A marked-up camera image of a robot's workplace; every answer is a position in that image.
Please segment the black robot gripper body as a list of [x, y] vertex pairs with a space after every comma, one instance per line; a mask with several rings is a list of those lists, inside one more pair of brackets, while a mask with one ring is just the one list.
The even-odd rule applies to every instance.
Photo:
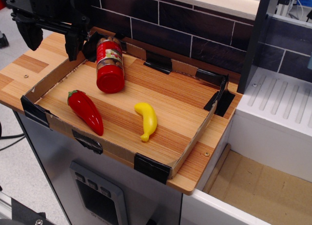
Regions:
[[7, 0], [19, 31], [45, 29], [60, 34], [88, 34], [89, 18], [74, 6], [74, 0]]

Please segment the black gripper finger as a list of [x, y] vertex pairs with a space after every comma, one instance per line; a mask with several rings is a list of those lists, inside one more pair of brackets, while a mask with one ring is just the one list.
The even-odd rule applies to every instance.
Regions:
[[17, 22], [18, 30], [27, 46], [36, 51], [43, 40], [43, 30], [34, 23]]
[[65, 34], [65, 49], [69, 61], [75, 61], [78, 53], [83, 49], [84, 42], [88, 39], [86, 29], [71, 28]]

